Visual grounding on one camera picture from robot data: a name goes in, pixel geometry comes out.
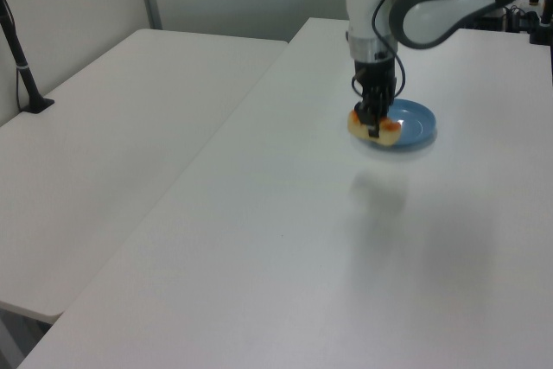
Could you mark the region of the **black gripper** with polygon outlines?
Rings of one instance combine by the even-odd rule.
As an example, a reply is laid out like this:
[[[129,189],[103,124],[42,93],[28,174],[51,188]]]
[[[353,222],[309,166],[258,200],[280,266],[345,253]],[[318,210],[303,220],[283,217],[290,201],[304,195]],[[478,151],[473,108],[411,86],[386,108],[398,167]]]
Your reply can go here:
[[[379,104],[379,117],[387,118],[396,94],[396,62],[393,58],[377,62],[354,62],[353,85],[360,84],[360,97],[364,101]],[[379,118],[373,109],[364,102],[353,107],[353,127],[357,137],[379,138]]]

